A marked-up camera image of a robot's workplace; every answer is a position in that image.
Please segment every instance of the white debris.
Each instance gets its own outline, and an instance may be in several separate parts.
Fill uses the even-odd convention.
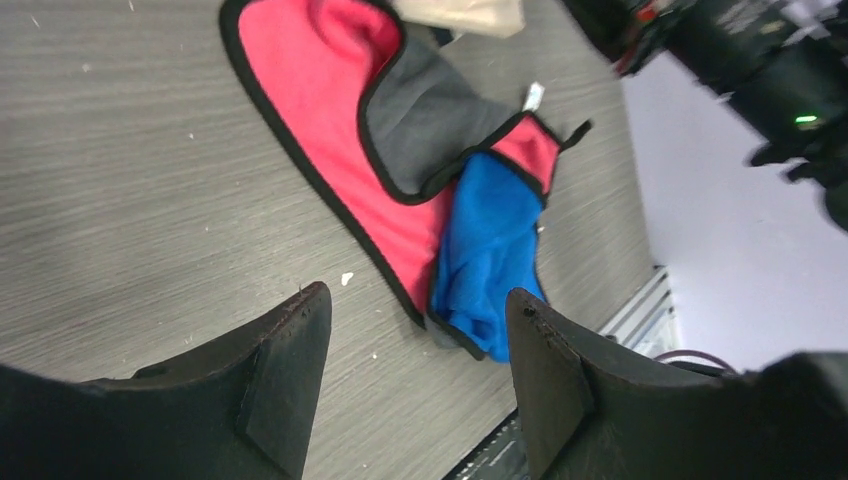
[[[539,82],[533,82],[530,89],[527,91],[527,99],[524,101],[522,110],[535,112],[542,104],[542,97],[545,95],[545,87]]]

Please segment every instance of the black trim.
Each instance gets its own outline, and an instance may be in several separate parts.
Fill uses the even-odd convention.
[[[414,303],[412,302],[412,298],[409,296],[409,293],[406,289],[401,285],[400,280],[395,275],[391,266],[389,265],[386,258],[380,252],[380,250],[376,247],[376,245],[371,240],[368,233],[364,228],[357,222],[356,218],[353,214],[348,210],[348,208],[342,203],[338,196],[336,196],[333,189],[330,185],[323,179],[318,170],[312,165],[307,157],[306,153],[300,147],[297,142],[297,139],[291,133],[291,131],[286,127],[285,122],[283,121],[280,114],[277,112],[276,108],[274,108],[271,100],[265,94],[265,91],[262,89],[259,84],[256,75],[253,73],[253,69],[250,66],[250,62],[247,59],[246,52],[244,51],[244,47],[241,44],[241,38],[239,35],[238,21],[241,16],[241,12],[244,10],[247,5],[249,5],[254,0],[225,0],[223,5],[221,6],[221,11],[219,15],[219,26],[221,28],[221,37],[224,43],[225,50],[227,52],[227,56],[229,57],[230,63],[233,66],[233,69],[236,72],[239,80],[241,81],[245,92],[248,97],[253,102],[256,109],[262,115],[262,118],[267,123],[268,127],[274,133],[277,138],[277,141],[286,151],[286,153],[291,158],[292,162],[294,162],[297,169],[300,173],[306,178],[307,182],[310,186],[318,193],[321,199],[327,204],[328,207],[336,214],[336,216],[341,220],[341,222],[345,225],[348,231],[356,238],[357,242],[362,246],[365,253],[371,258],[374,262],[377,269],[382,274],[383,278],[388,283],[389,288],[394,292],[404,311],[409,315],[409,317],[414,321],[419,327],[424,328],[424,315],[422,312],[419,312],[417,308],[415,308]],[[406,29],[403,28],[403,24],[398,17],[397,13],[388,5],[384,4],[380,0],[362,0],[367,1],[369,4],[374,6],[375,8],[380,9],[384,13],[386,13],[392,21],[395,22],[398,31],[401,35],[401,43],[398,48],[398,51],[392,56],[389,62],[380,70],[375,79],[369,84],[366,88],[366,91],[360,99],[360,103],[357,111],[357,129],[359,132],[360,141],[362,142],[363,149],[366,154],[366,158],[371,164],[372,168],[380,180],[382,186],[386,189],[387,193],[393,197],[394,200],[399,203],[405,205],[417,205],[423,202],[426,202],[432,199],[436,194],[441,192],[447,185],[452,182],[457,175],[462,172],[464,168],[465,162],[470,155],[473,155],[477,152],[487,152],[492,155],[495,155],[499,158],[504,165],[509,167],[512,171],[518,174],[522,179],[524,179],[528,185],[543,199],[543,205],[546,203],[547,196],[542,192],[541,183],[538,179],[530,175],[528,172],[521,169],[518,165],[516,165],[509,158],[494,152],[491,150],[491,147],[494,146],[495,143],[503,139],[509,132],[511,132],[520,122],[526,117],[531,117],[536,121],[538,127],[548,136],[553,138],[557,144],[560,145],[560,151],[562,151],[563,146],[567,145],[568,140],[562,141],[555,132],[553,132],[538,116],[536,116],[533,112],[519,112],[509,120],[507,120],[501,127],[499,127],[496,131],[494,131],[491,135],[489,135],[481,144],[469,148],[463,151],[456,162],[451,162],[445,165],[439,172],[433,175],[430,179],[428,179],[424,186],[422,187],[422,192],[418,195],[409,195],[400,191],[399,188],[391,181],[391,177],[386,171],[385,166],[382,162],[379,161],[379,156],[377,155],[376,148],[374,147],[373,140],[371,138],[370,133],[367,129],[367,105],[370,102],[371,98],[376,92],[377,86],[381,83],[382,79],[385,78],[389,70],[397,63],[398,59],[402,55],[403,51],[407,45],[407,32]],[[459,345],[465,348],[472,357],[477,360],[482,360],[485,358],[486,354],[480,350],[480,348],[465,334],[463,334],[459,329],[445,322],[444,319],[440,318],[438,315],[433,315],[432,308],[430,307],[430,299],[432,298],[432,282],[435,281],[437,272],[431,276],[431,288],[429,296],[427,298],[427,313],[431,316],[431,319],[440,327],[442,327],[445,332],[451,335]]]

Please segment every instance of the white wall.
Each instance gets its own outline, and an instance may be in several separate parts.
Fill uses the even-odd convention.
[[[684,345],[740,368],[848,350],[848,234],[761,140],[669,55],[625,81],[651,245],[668,265]]]

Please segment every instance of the gray wood-grain table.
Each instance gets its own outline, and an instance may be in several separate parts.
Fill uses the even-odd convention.
[[[333,335],[307,479],[438,479],[515,405],[509,368],[440,351],[401,311],[242,91],[219,0],[0,3],[0,361],[125,377],[327,282]],[[596,328],[651,274],[620,85],[555,0],[443,51],[520,105],[547,87],[560,160],[539,266]],[[343,287],[342,274],[354,274]]]

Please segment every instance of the blue cloth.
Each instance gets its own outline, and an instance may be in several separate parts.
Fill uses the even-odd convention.
[[[509,362],[506,297],[523,287],[539,298],[536,221],[542,202],[500,160],[469,158],[439,250],[430,306],[496,362]]]

